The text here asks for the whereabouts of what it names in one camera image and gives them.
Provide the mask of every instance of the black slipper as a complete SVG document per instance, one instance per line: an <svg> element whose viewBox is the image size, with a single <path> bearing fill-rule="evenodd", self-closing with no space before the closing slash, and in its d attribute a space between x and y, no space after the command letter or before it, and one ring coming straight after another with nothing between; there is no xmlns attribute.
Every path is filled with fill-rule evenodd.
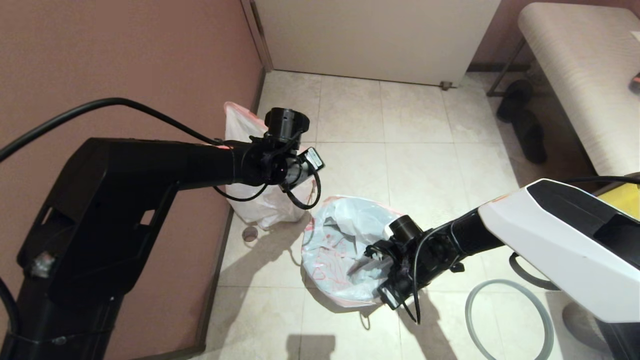
<svg viewBox="0 0 640 360"><path fill-rule="evenodd" d="M534 164L545 162L547 160L545 133L534 113L521 110L513 116L511 123L525 158Z"/></svg>
<svg viewBox="0 0 640 360"><path fill-rule="evenodd" d="M512 82L504 92L504 98L500 103L500 107L496 115L503 122L511 122L514 116L524 109L531 95L533 94L533 86L527 80L516 80Z"/></svg>

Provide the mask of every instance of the white plastic bag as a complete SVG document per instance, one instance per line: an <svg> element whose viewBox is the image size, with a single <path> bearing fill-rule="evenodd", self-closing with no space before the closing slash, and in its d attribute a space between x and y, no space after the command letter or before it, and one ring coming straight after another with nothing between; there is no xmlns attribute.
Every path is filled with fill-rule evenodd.
<svg viewBox="0 0 640 360"><path fill-rule="evenodd" d="M227 114L226 140L248 142L250 135L262 137L267 131L264 121L238 104L230 101L225 102L225 113ZM300 201L306 203L311 199L314 188L315 181L307 180L295 187L292 193ZM258 190L260 190L259 187L244 184L232 184L225 187L227 194L238 198L251 197ZM262 229L267 229L281 221L298 221L305 213L304 210L295 206L287 194L276 185L268 186L260 196L251 201L227 200L245 222L256 222Z"/></svg>
<svg viewBox="0 0 640 360"><path fill-rule="evenodd" d="M305 229L302 265L317 288L342 307L380 303L376 289L387 279L391 259L364 256L383 239L387 224L402 214L359 197L326 199Z"/></svg>

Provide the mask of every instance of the white door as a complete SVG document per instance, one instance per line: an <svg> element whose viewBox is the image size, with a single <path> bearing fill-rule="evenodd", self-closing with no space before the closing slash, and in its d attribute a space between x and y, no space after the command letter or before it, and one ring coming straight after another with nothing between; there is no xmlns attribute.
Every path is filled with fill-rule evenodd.
<svg viewBox="0 0 640 360"><path fill-rule="evenodd" d="M462 79L500 0L255 0L277 70Z"/></svg>

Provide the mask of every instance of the brown wall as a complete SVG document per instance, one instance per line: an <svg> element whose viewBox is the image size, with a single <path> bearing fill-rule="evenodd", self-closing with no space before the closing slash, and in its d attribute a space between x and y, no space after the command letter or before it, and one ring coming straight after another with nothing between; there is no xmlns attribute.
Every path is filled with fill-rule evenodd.
<svg viewBox="0 0 640 360"><path fill-rule="evenodd" d="M251 106L261 65L239 0L4 0L0 145L73 106L122 96L210 137L223 102ZM15 255L67 158L90 136L193 141L146 115L82 116L0 165L0 275L17 295ZM125 298L109 359L194 344L227 203L210 190L176 198L149 262ZM6 313L0 307L0 333Z"/></svg>
<svg viewBox="0 0 640 360"><path fill-rule="evenodd" d="M472 63L505 63L522 34L518 29L518 14L535 0L502 0L493 16ZM544 0L544 3L590 4L631 9L640 16L640 0ZM520 53L516 63L528 64L533 60L527 48Z"/></svg>

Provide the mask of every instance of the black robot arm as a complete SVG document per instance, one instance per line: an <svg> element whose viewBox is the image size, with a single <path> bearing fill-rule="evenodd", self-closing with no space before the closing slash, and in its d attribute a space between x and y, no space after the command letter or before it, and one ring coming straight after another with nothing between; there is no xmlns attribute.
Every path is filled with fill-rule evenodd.
<svg viewBox="0 0 640 360"><path fill-rule="evenodd" d="M460 262L468 256L494 249L504 244L482 223L477 209L434 229L423 231L404 215L389 225L391 237L367 247L366 256L390 256L394 259L388 279L378 287L382 301L392 309L402 305L413 321L420 323L420 307L416 317L405 300L427 286L443 272L465 271Z"/></svg>
<svg viewBox="0 0 640 360"><path fill-rule="evenodd" d="M274 108L269 131L221 146L91 138L68 160L18 254L17 329L1 359L102 359L120 304L136 284L180 190L278 184L323 167L296 155L301 113ZM146 222L145 214L153 213Z"/></svg>

